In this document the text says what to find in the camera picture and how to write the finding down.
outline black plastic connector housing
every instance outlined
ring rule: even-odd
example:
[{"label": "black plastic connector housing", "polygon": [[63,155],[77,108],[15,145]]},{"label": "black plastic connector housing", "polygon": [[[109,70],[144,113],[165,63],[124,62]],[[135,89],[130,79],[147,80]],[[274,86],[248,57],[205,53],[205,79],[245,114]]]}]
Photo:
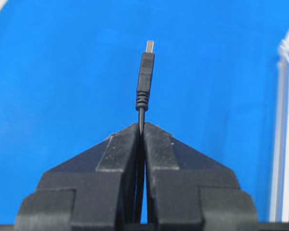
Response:
[{"label": "black plastic connector housing", "polygon": [[136,110],[142,107],[144,111],[149,109],[150,89],[152,82],[154,53],[144,52],[141,56],[141,64],[136,93]]}]

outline usb connector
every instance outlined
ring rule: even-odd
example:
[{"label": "usb connector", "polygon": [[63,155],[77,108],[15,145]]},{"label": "usb connector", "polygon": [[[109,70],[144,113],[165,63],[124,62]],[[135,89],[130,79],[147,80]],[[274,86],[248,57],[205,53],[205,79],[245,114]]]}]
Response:
[{"label": "usb connector", "polygon": [[139,112],[138,123],[139,132],[142,137],[145,112],[149,109],[149,98],[154,66],[154,41],[148,41],[146,50],[141,56],[140,70],[138,76],[138,86],[136,92],[136,110]]}]

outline blue backdrop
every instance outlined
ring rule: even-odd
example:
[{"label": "blue backdrop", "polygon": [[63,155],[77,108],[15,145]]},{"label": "blue backdrop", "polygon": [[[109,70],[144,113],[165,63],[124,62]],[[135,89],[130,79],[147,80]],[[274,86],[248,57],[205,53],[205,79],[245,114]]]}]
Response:
[{"label": "blue backdrop", "polygon": [[9,0],[0,13],[0,223],[14,223],[44,171],[137,121],[149,39],[146,120],[232,168],[268,219],[276,51],[288,28],[289,1]]}]

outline metal connector tip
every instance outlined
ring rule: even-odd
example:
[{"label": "metal connector tip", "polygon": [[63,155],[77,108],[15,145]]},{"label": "metal connector tip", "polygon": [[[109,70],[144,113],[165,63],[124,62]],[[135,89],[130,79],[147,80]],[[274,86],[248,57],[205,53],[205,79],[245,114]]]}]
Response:
[{"label": "metal connector tip", "polygon": [[154,41],[148,41],[146,43],[146,50],[147,53],[153,53]]}]

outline black vise jaw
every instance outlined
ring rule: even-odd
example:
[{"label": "black vise jaw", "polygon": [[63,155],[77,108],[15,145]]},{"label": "black vise jaw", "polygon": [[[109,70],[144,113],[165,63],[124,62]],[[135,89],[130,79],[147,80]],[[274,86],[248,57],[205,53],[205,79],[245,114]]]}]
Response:
[{"label": "black vise jaw", "polygon": [[[135,215],[142,154],[147,226]],[[232,170],[145,123],[143,141],[132,124],[45,172],[23,200],[15,230],[255,231],[257,223]]]}]

